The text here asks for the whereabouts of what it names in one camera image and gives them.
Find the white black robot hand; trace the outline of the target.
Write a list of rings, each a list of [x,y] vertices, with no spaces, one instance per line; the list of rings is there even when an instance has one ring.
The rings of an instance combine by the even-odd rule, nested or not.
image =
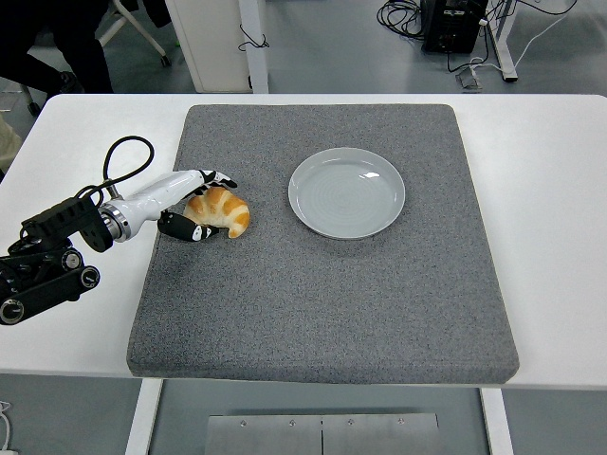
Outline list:
[[[162,211],[191,194],[202,194],[211,187],[235,189],[237,184],[217,171],[165,173],[131,195],[113,195],[109,202],[101,205],[100,214],[113,239],[121,243],[137,235],[145,222],[159,220]]]

